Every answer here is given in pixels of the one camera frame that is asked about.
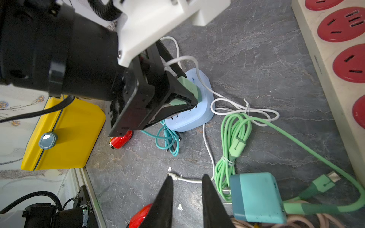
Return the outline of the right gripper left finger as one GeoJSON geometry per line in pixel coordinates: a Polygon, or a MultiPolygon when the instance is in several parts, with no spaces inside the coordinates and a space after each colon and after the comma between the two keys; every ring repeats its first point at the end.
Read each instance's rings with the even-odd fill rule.
{"type": "Polygon", "coordinates": [[[174,181],[167,176],[140,228],[171,228],[173,199],[174,181]]]}

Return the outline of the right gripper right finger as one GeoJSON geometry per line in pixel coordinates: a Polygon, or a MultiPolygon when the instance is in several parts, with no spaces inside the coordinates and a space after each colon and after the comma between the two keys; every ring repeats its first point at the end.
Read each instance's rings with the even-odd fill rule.
{"type": "Polygon", "coordinates": [[[202,177],[202,206],[204,228],[235,228],[207,174],[202,177]]]}

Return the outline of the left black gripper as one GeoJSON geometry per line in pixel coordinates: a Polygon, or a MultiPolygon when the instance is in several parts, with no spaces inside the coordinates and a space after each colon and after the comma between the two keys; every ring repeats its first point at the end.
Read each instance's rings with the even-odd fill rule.
{"type": "Polygon", "coordinates": [[[191,104],[172,106],[168,102],[178,77],[187,77],[174,63],[164,69],[163,61],[173,57],[162,41],[135,57],[123,71],[122,86],[116,98],[106,105],[106,127],[110,137],[122,137],[128,131],[144,130],[161,120],[191,110],[191,104]]]}

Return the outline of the red shaver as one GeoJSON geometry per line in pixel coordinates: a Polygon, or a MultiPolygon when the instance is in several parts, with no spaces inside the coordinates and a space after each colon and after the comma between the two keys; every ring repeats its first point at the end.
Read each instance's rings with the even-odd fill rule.
{"type": "Polygon", "coordinates": [[[127,142],[130,141],[130,139],[133,136],[133,131],[128,131],[124,136],[122,137],[112,137],[110,139],[109,146],[112,149],[120,149],[122,148],[127,142]]]}
{"type": "Polygon", "coordinates": [[[140,225],[143,223],[145,218],[147,217],[151,207],[153,204],[148,204],[143,207],[138,213],[136,213],[130,221],[127,223],[127,228],[139,228],[140,225]]]}

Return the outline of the teal charger end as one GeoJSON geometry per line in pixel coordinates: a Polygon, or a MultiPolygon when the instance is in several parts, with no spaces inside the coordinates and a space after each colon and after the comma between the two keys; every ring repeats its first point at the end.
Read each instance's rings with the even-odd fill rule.
{"type": "Polygon", "coordinates": [[[256,223],[287,223],[283,201],[272,174],[236,174],[230,177],[230,184],[235,219],[256,223]]]}

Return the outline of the green charger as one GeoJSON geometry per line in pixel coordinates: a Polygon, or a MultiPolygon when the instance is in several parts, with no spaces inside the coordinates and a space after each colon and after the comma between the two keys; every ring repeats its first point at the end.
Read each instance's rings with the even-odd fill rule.
{"type": "Polygon", "coordinates": [[[200,88],[186,77],[178,77],[174,84],[174,92],[169,96],[168,102],[172,106],[193,105],[202,101],[200,88]]]}

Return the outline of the blue round power cube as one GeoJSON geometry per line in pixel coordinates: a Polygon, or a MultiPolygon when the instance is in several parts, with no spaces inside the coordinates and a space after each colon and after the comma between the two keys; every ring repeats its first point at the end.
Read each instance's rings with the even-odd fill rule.
{"type": "Polygon", "coordinates": [[[196,69],[190,69],[185,72],[187,79],[199,87],[202,100],[194,109],[179,113],[170,119],[166,119],[166,126],[176,132],[187,132],[209,122],[213,117],[211,111],[211,103],[214,100],[213,93],[208,91],[211,89],[209,78],[199,71],[200,79],[196,74],[196,69]]]}

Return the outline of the beige power strip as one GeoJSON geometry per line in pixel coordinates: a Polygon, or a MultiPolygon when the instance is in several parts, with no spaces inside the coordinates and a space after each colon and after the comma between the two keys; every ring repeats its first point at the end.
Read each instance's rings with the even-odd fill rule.
{"type": "Polygon", "coordinates": [[[365,181],[365,3],[292,1],[354,172],[365,181]]]}

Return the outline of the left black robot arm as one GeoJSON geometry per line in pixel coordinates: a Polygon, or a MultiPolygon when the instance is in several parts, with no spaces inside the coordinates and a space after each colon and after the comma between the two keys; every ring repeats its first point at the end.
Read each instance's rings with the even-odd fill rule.
{"type": "Polygon", "coordinates": [[[117,33],[55,1],[1,1],[1,84],[106,102],[109,136],[144,130],[198,105],[178,65],[158,41],[126,66],[117,33]]]}

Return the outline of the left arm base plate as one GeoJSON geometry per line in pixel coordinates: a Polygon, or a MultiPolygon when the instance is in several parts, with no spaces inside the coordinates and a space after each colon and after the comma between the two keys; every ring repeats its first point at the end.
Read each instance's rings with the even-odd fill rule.
{"type": "Polygon", "coordinates": [[[81,228],[100,228],[97,215],[85,185],[80,187],[73,203],[73,209],[81,211],[81,228]]]}

